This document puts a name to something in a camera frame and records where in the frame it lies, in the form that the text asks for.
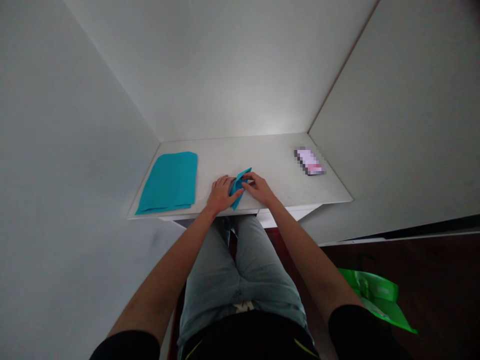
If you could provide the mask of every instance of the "person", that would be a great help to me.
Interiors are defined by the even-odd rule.
[[[254,172],[243,178],[252,182],[233,196],[235,178],[225,175],[212,184],[206,207],[147,276],[91,359],[158,359],[185,282],[179,359],[319,358],[297,288],[255,215],[217,217],[244,190],[273,215],[338,358],[408,358],[266,180]],[[236,262],[228,250],[230,229],[237,236]]]

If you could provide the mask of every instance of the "wall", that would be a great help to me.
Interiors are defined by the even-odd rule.
[[[306,133],[377,0],[65,0],[161,142]]]
[[[0,10],[0,358],[88,359],[182,233],[125,216],[158,140],[60,0]]]
[[[476,9],[380,1],[309,133],[354,198],[301,221],[319,244],[480,213]]]

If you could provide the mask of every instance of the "person's right hand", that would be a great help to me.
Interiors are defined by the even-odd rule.
[[[255,199],[257,199],[262,204],[265,204],[267,207],[270,207],[277,197],[274,192],[270,189],[269,185],[263,177],[258,176],[254,172],[247,172],[241,177],[243,180],[253,180],[253,182],[246,183],[242,185]]]

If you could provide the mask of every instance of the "person's left hand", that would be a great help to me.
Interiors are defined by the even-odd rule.
[[[206,209],[215,212],[215,215],[228,209],[243,194],[244,189],[237,190],[232,196],[229,196],[229,188],[235,177],[224,175],[214,181],[211,185],[211,193],[206,202]]]

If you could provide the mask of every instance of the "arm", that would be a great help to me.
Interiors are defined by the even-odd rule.
[[[270,210],[286,248],[324,321],[328,323],[332,312],[341,305],[353,304],[363,307],[362,301],[342,274],[285,209],[265,179],[254,172],[246,173],[244,179],[254,180],[250,184],[243,183],[243,186]]]
[[[234,177],[225,175],[212,184],[205,209],[153,268],[107,337],[125,330],[142,330],[154,335],[162,344],[172,310],[210,225],[219,212],[232,205],[243,192],[241,189],[229,196],[233,180]]]

